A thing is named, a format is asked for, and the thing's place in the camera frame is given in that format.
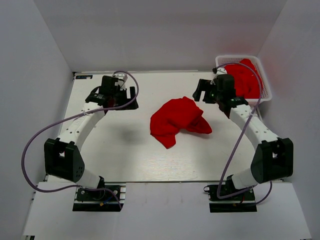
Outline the red t shirt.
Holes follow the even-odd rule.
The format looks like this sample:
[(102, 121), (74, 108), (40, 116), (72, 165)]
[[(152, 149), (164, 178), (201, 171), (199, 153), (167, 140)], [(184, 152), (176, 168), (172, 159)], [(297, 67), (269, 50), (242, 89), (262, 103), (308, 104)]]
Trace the red t shirt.
[(186, 96), (171, 99), (151, 116), (150, 135), (170, 149), (176, 144), (176, 135), (180, 130), (211, 134), (212, 128), (203, 113), (195, 101)]

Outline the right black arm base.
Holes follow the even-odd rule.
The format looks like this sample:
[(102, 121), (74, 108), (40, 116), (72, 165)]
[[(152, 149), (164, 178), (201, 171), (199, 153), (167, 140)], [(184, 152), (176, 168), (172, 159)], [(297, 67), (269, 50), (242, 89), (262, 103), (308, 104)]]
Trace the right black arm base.
[(218, 184), (206, 185), (203, 191), (208, 194), (210, 213), (254, 213), (257, 212), (254, 191), (250, 189), (244, 193), (229, 198), (217, 197)]

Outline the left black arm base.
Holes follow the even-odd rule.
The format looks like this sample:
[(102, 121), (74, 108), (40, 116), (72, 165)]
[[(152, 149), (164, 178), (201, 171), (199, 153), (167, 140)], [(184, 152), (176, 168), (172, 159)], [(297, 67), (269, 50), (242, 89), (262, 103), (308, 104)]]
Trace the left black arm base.
[(78, 187), (73, 202), (73, 212), (115, 212), (122, 210), (126, 198), (126, 184), (105, 184), (109, 189), (100, 191), (89, 191)]

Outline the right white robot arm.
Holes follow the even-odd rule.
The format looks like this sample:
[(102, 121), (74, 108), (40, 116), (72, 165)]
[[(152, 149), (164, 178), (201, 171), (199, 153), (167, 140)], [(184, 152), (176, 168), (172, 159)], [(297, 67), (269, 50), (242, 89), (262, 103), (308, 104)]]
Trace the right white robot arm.
[(254, 115), (245, 98), (236, 95), (232, 75), (220, 74), (213, 80), (200, 79), (193, 99), (200, 101), (202, 93), (203, 102), (218, 104), (219, 109), (241, 129), (240, 135), (246, 136), (255, 150), (249, 168), (228, 176), (225, 184), (218, 184), (218, 189), (224, 187), (226, 192), (226, 195), (218, 194), (219, 199), (236, 200), (253, 186), (293, 175), (293, 142), (273, 133)]

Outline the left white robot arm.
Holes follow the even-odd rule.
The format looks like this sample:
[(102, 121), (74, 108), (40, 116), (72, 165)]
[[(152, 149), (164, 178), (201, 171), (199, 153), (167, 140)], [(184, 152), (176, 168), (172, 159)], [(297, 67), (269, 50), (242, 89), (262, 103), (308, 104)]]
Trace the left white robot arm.
[(86, 169), (81, 149), (97, 123), (110, 110), (136, 110), (139, 87), (126, 88), (130, 74), (116, 71), (104, 75), (101, 84), (86, 97), (78, 114), (57, 138), (44, 143), (44, 161), (47, 175), (88, 188), (88, 193), (99, 200), (105, 196), (104, 178)]

